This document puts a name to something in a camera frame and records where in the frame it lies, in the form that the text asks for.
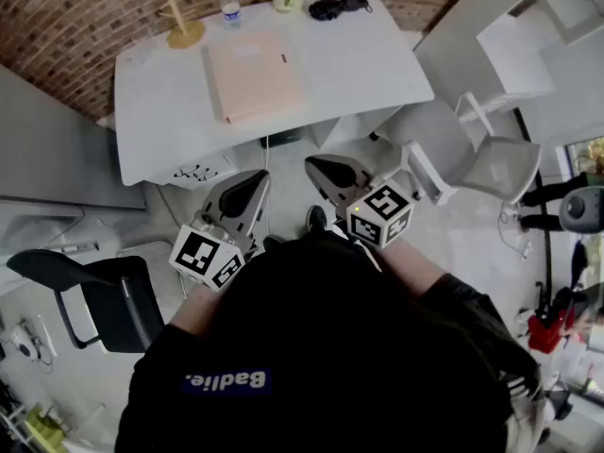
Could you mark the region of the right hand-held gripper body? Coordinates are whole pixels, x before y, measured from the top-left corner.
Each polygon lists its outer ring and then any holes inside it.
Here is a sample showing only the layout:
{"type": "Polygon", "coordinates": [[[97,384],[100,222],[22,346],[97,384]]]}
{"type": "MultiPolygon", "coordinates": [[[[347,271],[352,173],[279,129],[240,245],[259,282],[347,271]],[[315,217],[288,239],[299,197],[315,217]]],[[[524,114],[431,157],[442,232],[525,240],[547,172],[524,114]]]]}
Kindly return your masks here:
{"type": "Polygon", "coordinates": [[[345,208],[347,233],[383,249],[408,228],[413,207],[413,198],[388,179],[345,208]]]}

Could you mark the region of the beige folder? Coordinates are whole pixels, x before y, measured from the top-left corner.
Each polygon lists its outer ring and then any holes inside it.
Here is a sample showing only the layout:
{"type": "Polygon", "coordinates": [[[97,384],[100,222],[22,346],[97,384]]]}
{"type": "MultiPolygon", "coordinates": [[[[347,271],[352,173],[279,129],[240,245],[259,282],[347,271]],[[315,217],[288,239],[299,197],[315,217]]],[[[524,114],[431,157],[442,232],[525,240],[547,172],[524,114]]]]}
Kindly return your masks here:
{"type": "Polygon", "coordinates": [[[308,84],[285,32],[235,31],[207,42],[201,54],[221,123],[238,126],[306,111],[308,84]]]}

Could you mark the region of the person's right forearm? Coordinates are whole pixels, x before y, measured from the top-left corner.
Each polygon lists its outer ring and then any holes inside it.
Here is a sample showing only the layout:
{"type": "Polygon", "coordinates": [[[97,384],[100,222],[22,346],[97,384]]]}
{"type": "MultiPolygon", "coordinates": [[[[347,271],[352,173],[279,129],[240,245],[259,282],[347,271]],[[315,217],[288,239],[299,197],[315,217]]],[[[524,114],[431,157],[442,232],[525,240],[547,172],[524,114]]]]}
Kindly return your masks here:
{"type": "Polygon", "coordinates": [[[425,294],[446,275],[443,268],[402,238],[377,249],[375,255],[382,271],[391,274],[414,297],[425,294]]]}

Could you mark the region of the black chair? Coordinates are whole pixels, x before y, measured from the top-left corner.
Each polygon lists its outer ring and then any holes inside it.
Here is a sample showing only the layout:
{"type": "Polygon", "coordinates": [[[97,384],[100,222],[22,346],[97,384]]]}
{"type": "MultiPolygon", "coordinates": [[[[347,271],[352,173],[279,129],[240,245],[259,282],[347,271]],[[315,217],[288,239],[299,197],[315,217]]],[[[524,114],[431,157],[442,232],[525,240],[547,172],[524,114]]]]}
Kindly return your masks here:
{"type": "Polygon", "coordinates": [[[53,291],[59,313],[75,348],[96,343],[113,353],[143,353],[164,328],[146,262],[138,256],[80,264],[55,251],[26,250],[7,267],[53,291]],[[76,336],[62,294],[80,287],[97,334],[76,336]]]}

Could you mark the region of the person's black clothing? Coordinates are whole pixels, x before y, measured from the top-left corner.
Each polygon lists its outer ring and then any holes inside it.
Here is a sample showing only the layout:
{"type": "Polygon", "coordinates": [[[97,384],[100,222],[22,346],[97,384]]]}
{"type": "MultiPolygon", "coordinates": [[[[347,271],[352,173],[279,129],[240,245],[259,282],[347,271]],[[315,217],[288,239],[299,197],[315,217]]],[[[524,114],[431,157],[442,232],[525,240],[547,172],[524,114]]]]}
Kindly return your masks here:
{"type": "Polygon", "coordinates": [[[544,412],[488,295],[446,273],[414,297],[315,231],[246,264],[205,336],[164,328],[115,453],[533,453],[544,412]]]}

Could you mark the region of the white mesh chair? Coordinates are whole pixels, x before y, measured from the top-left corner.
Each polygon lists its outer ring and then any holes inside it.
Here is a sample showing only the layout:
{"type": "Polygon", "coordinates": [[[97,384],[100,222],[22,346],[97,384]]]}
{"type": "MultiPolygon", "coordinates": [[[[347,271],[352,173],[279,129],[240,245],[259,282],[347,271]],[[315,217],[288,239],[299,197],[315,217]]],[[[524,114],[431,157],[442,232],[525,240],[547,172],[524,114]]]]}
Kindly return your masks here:
{"type": "Polygon", "coordinates": [[[445,204],[460,189],[516,203],[536,176],[541,146],[497,136],[471,92],[461,95],[458,103],[462,102],[484,127],[478,144],[463,127],[459,110],[441,98],[403,109],[391,139],[406,150],[404,162],[434,204],[445,204]]]}

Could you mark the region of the black bundled umbrella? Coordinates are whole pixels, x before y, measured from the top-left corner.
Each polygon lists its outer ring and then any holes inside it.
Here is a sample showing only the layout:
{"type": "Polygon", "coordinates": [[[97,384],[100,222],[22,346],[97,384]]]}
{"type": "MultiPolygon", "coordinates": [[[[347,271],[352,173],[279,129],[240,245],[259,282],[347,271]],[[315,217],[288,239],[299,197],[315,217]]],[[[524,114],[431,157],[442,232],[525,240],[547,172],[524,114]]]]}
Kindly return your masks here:
{"type": "Polygon", "coordinates": [[[373,12],[368,0],[318,0],[310,4],[309,14],[312,19],[325,22],[337,19],[342,13],[360,9],[373,12]]]}

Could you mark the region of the clear glass cup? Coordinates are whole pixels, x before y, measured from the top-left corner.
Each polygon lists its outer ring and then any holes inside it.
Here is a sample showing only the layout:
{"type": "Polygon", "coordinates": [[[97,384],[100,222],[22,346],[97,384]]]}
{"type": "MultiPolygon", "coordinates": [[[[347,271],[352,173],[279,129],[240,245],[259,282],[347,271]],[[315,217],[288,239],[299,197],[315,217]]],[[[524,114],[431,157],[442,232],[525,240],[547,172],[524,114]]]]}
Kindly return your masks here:
{"type": "Polygon", "coordinates": [[[155,48],[156,44],[152,39],[137,42],[125,51],[122,62],[127,67],[140,68],[153,55],[155,48]]]}

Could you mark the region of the grey cabinet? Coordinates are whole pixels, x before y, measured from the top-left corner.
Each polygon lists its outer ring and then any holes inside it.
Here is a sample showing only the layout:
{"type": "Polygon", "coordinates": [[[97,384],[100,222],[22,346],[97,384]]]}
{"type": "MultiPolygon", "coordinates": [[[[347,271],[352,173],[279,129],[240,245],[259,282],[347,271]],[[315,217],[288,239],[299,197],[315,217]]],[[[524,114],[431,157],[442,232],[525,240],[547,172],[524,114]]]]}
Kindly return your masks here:
{"type": "Polygon", "coordinates": [[[121,177],[115,133],[0,65],[0,198],[144,210],[121,177]]]}

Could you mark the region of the clear plastic water bottle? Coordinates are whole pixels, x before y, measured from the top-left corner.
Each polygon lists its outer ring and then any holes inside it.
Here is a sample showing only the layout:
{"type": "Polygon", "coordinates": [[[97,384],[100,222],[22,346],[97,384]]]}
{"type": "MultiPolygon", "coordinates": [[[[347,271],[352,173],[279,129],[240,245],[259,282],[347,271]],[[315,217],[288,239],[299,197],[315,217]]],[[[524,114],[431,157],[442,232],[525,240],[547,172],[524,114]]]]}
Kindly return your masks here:
{"type": "Polygon", "coordinates": [[[227,29],[237,29],[242,26],[241,5],[239,0],[221,0],[221,11],[227,29]]]}

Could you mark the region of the white round device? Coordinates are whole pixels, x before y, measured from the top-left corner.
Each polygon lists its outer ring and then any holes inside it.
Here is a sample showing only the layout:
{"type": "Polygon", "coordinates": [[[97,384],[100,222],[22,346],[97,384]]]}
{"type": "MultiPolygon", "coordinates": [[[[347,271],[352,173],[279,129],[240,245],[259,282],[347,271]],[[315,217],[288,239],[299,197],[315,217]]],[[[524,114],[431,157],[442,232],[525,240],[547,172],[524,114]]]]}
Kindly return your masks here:
{"type": "Polygon", "coordinates": [[[24,325],[16,325],[10,332],[15,347],[32,361],[41,360],[40,341],[24,325]]]}

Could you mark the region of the red bag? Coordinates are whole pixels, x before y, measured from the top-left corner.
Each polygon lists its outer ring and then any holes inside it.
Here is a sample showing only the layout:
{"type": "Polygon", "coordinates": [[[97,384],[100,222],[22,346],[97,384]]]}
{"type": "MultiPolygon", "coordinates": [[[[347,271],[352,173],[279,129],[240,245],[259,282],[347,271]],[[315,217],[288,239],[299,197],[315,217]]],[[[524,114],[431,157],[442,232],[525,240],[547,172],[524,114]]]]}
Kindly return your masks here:
{"type": "Polygon", "coordinates": [[[528,347],[550,354],[575,324],[575,297],[567,287],[552,295],[542,282],[537,285],[541,287],[539,303],[528,319],[528,347]]]}

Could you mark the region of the white shelf unit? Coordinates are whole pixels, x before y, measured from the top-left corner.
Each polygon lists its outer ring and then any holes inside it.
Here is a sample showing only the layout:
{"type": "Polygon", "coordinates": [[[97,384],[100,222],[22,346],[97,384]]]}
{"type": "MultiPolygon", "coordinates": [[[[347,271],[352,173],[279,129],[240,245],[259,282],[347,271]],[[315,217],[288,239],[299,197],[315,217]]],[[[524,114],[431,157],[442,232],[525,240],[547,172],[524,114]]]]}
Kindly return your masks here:
{"type": "Polygon", "coordinates": [[[518,108],[536,142],[604,136],[604,0],[459,0],[415,53],[450,105],[518,108]]]}

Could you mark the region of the window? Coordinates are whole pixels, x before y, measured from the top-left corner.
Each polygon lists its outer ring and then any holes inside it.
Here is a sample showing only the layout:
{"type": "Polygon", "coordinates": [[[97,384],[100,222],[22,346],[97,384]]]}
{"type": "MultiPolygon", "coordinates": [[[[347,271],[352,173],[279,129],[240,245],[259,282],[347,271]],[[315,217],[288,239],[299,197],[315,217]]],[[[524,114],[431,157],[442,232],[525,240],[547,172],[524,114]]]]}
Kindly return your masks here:
{"type": "Polygon", "coordinates": [[[567,144],[564,152],[571,177],[582,172],[604,174],[604,137],[567,144]]]}

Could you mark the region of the yellow-green rack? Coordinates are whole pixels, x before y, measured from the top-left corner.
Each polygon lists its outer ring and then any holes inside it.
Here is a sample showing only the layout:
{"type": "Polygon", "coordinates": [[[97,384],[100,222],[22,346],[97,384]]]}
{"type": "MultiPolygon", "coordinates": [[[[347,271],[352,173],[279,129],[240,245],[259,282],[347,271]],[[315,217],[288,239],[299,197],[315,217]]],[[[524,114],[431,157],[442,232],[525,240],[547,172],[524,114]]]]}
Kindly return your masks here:
{"type": "Polygon", "coordinates": [[[25,426],[45,453],[69,453],[63,445],[66,433],[60,424],[36,404],[25,417],[25,426]]]}

